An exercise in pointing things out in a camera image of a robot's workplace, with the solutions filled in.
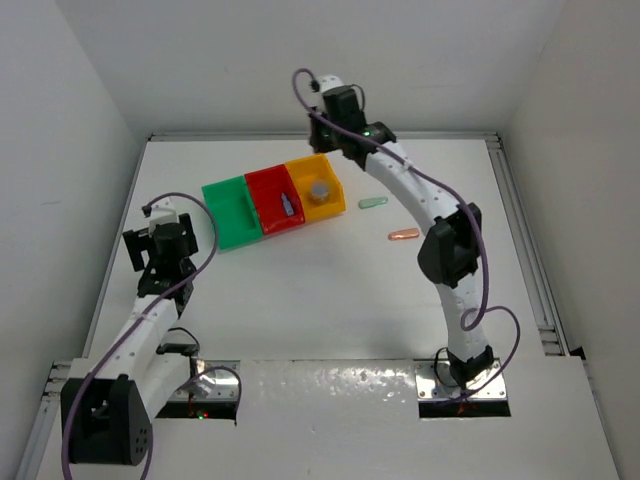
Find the round tape roll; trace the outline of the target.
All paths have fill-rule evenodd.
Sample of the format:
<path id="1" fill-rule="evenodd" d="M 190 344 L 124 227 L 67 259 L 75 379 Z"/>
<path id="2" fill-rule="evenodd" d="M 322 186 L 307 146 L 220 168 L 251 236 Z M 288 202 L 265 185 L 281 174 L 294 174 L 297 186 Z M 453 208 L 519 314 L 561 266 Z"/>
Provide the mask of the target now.
<path id="1" fill-rule="evenodd" d="M 330 200 L 331 186 L 323 179 L 314 180 L 309 188 L 309 198 L 317 205 L 326 204 Z"/>

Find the blue correction tape case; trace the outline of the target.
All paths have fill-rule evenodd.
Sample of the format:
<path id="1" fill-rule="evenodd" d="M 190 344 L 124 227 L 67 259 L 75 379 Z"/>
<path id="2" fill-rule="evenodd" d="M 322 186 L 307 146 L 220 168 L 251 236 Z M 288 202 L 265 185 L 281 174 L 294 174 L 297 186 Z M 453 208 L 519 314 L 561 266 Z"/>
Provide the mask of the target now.
<path id="1" fill-rule="evenodd" d="M 295 215 L 295 209 L 286 193 L 280 195 L 281 203 L 287 217 Z"/>

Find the green correction tape case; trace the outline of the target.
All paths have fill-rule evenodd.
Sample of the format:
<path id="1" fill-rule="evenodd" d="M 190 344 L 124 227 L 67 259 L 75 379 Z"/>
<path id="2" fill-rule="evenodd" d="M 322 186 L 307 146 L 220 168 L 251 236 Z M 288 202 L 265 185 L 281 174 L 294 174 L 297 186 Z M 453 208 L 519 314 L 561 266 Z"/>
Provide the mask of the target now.
<path id="1" fill-rule="evenodd" d="M 378 206 L 382 206 L 388 203 L 388 198 L 386 196 L 376 196 L 364 198 L 358 201 L 358 207 L 361 210 L 375 208 Z"/>

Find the orange correction tape case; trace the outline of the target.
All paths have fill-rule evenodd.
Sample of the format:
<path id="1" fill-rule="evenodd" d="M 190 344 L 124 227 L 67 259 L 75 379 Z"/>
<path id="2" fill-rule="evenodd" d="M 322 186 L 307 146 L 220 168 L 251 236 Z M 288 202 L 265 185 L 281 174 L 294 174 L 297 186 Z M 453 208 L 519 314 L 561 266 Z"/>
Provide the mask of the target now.
<path id="1" fill-rule="evenodd" d="M 420 234 L 421 232 L 418 228 L 408 228 L 390 232 L 388 234 L 388 239 L 390 241 L 410 240 L 419 238 Z"/>

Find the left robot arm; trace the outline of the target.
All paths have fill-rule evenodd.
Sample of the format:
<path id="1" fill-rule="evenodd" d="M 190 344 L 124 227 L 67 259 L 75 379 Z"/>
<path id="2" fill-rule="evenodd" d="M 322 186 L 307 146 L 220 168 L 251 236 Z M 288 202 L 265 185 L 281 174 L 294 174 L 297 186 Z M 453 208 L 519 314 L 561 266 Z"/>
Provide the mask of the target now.
<path id="1" fill-rule="evenodd" d="M 189 214 L 152 215 L 123 240 L 141 275 L 135 302 L 105 356 L 62 388 L 65 466 L 139 465 L 152 421 L 190 373 L 185 348 L 162 344 L 193 293 L 198 246 Z"/>

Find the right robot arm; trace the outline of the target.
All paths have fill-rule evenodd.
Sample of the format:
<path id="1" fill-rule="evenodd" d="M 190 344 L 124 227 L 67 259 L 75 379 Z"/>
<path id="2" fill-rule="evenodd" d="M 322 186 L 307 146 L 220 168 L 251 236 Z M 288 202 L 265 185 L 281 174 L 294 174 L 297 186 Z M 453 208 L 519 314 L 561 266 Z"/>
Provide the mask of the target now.
<path id="1" fill-rule="evenodd" d="M 417 263 L 436 286 L 447 326 L 450 374 L 465 388 L 494 361 L 480 325 L 488 307 L 480 209 L 450 187 L 427 179 L 386 125 L 368 122 L 355 85 L 329 75 L 310 86 L 323 103 L 309 114 L 313 150 L 340 151 L 354 161 L 389 190 L 422 231 Z"/>

